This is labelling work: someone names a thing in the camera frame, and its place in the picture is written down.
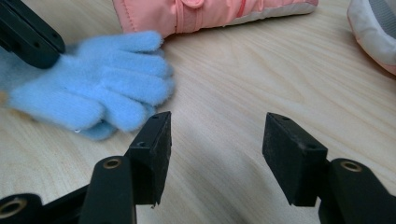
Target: black bracket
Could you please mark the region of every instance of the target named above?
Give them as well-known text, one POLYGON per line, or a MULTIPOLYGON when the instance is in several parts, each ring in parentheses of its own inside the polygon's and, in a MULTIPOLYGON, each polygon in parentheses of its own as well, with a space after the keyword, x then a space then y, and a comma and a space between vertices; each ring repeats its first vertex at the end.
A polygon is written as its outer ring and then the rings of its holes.
POLYGON ((53 66, 64 41, 21 0, 0 0, 0 46, 37 68, 53 66))
POLYGON ((96 163, 89 185, 45 205, 35 194, 8 196, 0 200, 0 223, 136 223, 136 204, 161 201, 171 146, 171 113, 154 115, 124 156, 96 163))
POLYGON ((325 224, 396 223, 396 197, 365 165, 327 161, 328 149, 293 120, 268 113, 262 154, 289 204, 315 206, 325 224))

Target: wooden table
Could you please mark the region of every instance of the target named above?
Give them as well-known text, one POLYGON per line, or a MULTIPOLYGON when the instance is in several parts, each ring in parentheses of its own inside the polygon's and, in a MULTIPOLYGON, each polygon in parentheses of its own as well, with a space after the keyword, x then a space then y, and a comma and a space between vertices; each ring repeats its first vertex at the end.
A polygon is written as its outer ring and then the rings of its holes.
MULTIPOLYGON (((24 2, 67 44, 121 32, 110 0, 24 2)), ((138 223, 319 223, 318 208, 288 205, 262 156, 267 112, 295 120, 329 160, 367 165, 396 195, 396 78, 356 43, 347 4, 165 39, 177 86, 158 111, 172 111, 173 152, 162 203, 138 206, 138 223)), ((93 142, 0 113, 0 198, 51 202, 137 134, 93 142)))

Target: light blue glove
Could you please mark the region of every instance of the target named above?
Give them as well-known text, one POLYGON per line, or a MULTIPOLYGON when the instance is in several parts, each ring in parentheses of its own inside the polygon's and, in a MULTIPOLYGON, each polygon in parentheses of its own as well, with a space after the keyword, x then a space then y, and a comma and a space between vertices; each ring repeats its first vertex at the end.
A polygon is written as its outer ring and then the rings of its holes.
POLYGON ((92 139, 139 128, 173 92, 155 32, 99 36, 69 46, 50 69, 0 49, 7 106, 92 139))

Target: table surface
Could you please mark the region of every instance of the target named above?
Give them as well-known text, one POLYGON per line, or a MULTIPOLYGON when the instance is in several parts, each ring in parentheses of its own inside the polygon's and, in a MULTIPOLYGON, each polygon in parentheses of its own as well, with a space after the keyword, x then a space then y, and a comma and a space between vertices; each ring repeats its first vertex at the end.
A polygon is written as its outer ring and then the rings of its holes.
MULTIPOLYGON (((24 1, 70 44, 121 33, 110 0, 24 1)), ((368 57, 347 22, 348 1, 309 15, 205 29, 165 39, 175 67, 173 147, 162 203, 138 223, 319 223, 289 206, 262 156, 268 112, 296 121, 329 149, 370 167, 396 195, 396 78, 368 57)), ((51 202, 89 183, 101 159, 137 132, 93 142, 0 110, 0 198, 51 202)))

